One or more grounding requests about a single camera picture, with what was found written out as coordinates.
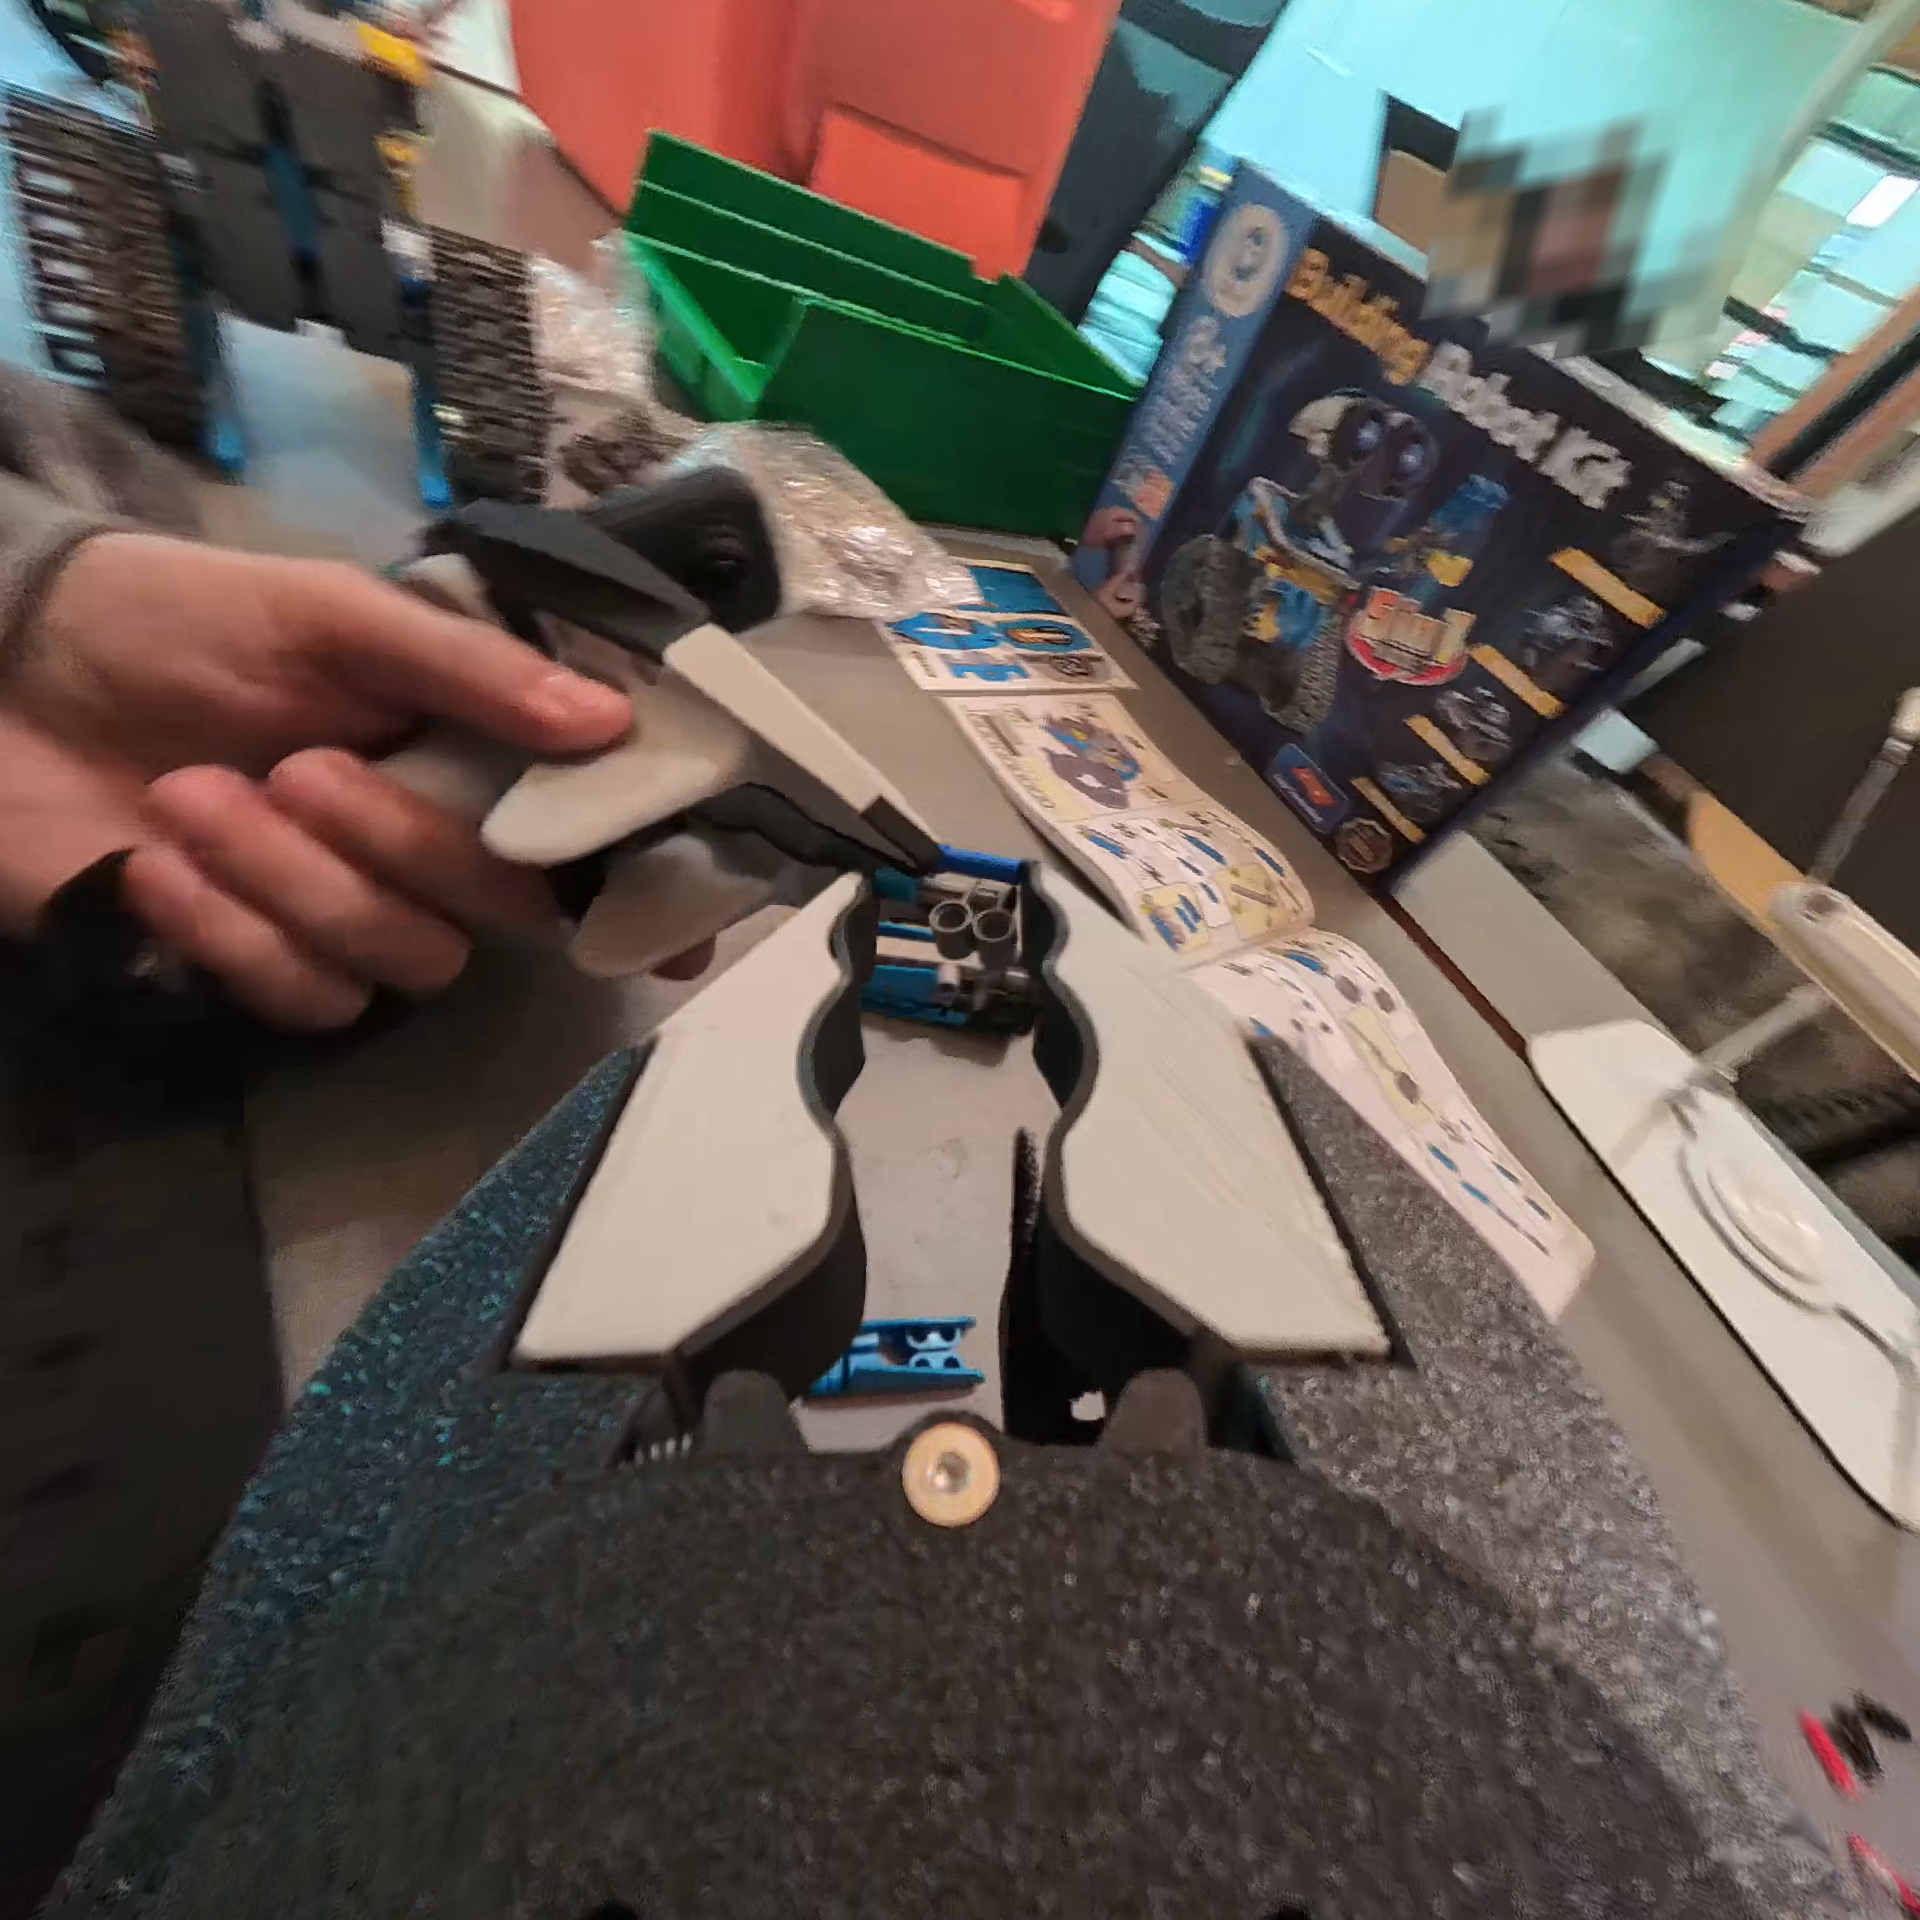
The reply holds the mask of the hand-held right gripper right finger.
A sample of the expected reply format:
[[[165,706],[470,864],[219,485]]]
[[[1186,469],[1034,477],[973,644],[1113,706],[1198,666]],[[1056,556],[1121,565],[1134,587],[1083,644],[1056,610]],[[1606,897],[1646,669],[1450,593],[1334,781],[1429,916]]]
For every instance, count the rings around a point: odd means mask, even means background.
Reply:
[[[1246,1026],[1054,868],[1025,872],[1023,931],[1069,1258],[1239,1361],[1391,1356]]]

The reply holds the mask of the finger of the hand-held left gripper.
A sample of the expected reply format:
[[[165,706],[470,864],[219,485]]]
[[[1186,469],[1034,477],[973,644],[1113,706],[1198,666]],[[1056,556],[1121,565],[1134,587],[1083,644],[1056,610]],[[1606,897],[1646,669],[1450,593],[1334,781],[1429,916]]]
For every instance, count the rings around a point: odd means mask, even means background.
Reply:
[[[901,872],[894,849],[839,825],[816,821],[803,804],[769,784],[737,784],[693,806],[693,822],[718,833],[745,833],[787,862],[835,873]]]
[[[744,730],[760,781],[811,822],[859,840],[906,873],[942,864],[942,845],[898,786],[744,641],[711,622],[670,641],[664,682],[696,690]]]

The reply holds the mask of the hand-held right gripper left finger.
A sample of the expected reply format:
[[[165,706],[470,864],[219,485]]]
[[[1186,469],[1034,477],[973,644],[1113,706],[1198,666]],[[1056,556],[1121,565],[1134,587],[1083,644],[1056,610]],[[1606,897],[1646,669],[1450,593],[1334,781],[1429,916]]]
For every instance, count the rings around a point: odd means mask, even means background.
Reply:
[[[832,881],[647,1050],[513,1344],[526,1370],[826,1370],[866,1299],[849,1144],[874,890]]]

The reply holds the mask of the wheel and beam assembly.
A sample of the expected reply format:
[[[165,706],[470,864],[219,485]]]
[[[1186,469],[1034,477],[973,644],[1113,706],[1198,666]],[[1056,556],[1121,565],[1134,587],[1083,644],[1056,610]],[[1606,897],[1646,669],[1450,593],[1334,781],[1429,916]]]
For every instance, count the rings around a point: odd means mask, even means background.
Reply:
[[[1040,992],[1025,963],[1026,862],[944,849],[944,862],[929,875],[878,872],[875,963],[863,992],[863,1009],[878,1017],[967,1028],[982,1036],[1023,1036],[1031,1032]],[[942,898],[959,897],[974,906],[1008,906],[1021,920],[1021,957],[1005,972],[976,963],[951,964],[941,957],[929,936],[929,913]]]

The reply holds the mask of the blue panel brick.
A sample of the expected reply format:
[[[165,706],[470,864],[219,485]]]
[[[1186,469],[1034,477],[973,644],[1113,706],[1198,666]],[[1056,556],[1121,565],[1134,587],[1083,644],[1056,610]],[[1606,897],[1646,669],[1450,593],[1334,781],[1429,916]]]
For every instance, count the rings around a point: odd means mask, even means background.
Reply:
[[[967,1394],[985,1376],[962,1354],[969,1314],[865,1321],[841,1356],[807,1387],[807,1402],[930,1400]]]

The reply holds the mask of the pile of toy bricks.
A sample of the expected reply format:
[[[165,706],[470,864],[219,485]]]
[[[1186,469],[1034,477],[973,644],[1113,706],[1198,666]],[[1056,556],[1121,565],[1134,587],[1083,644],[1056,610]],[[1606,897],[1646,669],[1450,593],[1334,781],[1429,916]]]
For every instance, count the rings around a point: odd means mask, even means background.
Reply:
[[[1797,1725],[1808,1754],[1850,1805],[1863,1804],[1865,1790],[1880,1782],[1887,1771],[1877,1742],[1898,1746],[1913,1746],[1915,1742],[1907,1716],[1858,1689],[1850,1699],[1832,1702],[1826,1716],[1799,1713]],[[1902,1872],[1877,1842],[1858,1832],[1846,1833],[1846,1852],[1869,1904],[1877,1914],[1919,1915],[1915,1874]]]

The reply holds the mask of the grey desk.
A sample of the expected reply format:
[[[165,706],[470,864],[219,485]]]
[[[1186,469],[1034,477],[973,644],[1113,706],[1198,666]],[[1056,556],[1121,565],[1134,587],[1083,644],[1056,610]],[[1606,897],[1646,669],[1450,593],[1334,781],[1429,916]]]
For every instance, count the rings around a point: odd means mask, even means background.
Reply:
[[[1231,1446],[789,1414],[641,1456],[641,1379],[511,1309],[666,1041],[392,1275],[219,1563],[230,1771],[49,1914],[1887,1915],[1759,1752],[1650,1483],[1526,1286],[1282,1069],[1406,1358],[1255,1368]]]

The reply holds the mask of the person's left hand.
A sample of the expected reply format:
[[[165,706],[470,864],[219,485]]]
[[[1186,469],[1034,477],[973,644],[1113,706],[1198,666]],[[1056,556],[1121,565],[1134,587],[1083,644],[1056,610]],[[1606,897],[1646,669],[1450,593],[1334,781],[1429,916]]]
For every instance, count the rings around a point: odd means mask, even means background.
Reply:
[[[378,770],[455,724],[539,762],[631,712],[535,646],[359,566],[97,534],[6,649],[6,933],[126,856],[158,944],[270,1024],[442,992],[475,937],[558,926],[535,872]]]

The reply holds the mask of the clear bag with black parts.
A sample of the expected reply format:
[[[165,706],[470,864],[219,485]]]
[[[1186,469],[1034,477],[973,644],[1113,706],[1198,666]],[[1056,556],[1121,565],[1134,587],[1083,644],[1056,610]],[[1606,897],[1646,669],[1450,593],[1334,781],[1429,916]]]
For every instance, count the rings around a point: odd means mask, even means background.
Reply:
[[[589,273],[533,256],[535,373],[547,397],[547,498],[578,506],[639,485],[701,434],[658,377],[651,299],[635,268]]]

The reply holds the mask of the clear plastic bag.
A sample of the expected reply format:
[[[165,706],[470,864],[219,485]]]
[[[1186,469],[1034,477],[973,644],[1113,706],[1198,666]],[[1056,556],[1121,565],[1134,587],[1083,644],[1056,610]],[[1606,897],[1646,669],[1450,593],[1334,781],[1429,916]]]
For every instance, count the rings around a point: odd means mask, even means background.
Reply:
[[[959,610],[976,584],[854,461],[791,422],[714,422],[674,457],[678,470],[738,477],[774,540],[784,614],[891,622]]]

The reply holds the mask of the sticker sheet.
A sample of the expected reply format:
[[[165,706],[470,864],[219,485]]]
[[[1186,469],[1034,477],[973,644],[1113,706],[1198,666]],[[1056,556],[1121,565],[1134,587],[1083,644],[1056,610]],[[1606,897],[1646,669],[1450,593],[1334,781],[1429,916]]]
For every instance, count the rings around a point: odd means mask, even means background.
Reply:
[[[974,594],[962,606],[878,625],[889,656],[919,689],[942,698],[989,698],[1136,686],[1035,569],[967,563],[965,572]]]

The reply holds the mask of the green bin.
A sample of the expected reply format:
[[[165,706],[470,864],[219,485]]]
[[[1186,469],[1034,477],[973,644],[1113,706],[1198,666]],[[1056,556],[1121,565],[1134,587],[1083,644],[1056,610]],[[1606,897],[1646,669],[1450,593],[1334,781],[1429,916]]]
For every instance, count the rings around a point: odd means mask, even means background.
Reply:
[[[625,228],[704,419],[801,426],[917,522],[1082,530],[1141,387],[1023,278],[667,133]]]

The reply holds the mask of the instruction manual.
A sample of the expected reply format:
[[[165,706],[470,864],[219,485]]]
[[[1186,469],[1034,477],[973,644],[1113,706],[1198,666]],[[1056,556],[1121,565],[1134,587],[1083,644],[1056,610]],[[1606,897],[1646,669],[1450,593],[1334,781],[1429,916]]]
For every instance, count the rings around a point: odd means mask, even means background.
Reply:
[[[950,717],[1066,864],[1242,1024],[1288,1043],[1503,1258],[1551,1321],[1585,1230],[1475,1108],[1402,986],[1319,928],[1295,864],[1217,804],[1109,692],[947,696]]]

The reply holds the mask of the distant toy brick models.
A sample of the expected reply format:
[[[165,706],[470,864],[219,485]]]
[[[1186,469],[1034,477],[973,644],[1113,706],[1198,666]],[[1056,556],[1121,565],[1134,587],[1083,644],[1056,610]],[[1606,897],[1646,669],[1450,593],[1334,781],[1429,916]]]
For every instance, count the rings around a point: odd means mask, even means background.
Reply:
[[[109,106],[6,80],[43,366],[243,475],[225,325],[322,328],[411,385],[422,498],[537,504],[555,397],[528,256],[425,221],[425,62],[376,4],[29,4]]]

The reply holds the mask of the white stand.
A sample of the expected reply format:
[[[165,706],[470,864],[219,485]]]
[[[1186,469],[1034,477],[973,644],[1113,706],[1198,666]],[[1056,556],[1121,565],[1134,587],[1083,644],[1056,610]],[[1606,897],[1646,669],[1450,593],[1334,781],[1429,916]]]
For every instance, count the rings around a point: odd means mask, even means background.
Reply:
[[[1649,1022],[1544,1033],[1527,1062],[1832,1464],[1919,1530],[1919,1308],[1698,1052]]]

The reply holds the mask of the robot kit box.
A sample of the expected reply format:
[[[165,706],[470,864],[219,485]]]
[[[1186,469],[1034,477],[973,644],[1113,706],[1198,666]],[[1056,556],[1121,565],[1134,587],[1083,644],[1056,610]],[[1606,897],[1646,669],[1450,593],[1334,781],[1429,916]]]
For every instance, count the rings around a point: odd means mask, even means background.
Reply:
[[[1373,892],[1698,622],[1808,504],[1587,358],[1424,314],[1239,161],[1072,569]]]

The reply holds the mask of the black mesh chair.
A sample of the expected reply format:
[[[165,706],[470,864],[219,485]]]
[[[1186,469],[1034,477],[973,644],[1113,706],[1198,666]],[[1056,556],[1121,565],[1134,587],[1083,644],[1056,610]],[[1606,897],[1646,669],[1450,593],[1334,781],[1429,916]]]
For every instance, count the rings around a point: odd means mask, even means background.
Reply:
[[[1115,256],[1258,59],[1286,3],[1125,3],[1025,283],[1078,325]]]

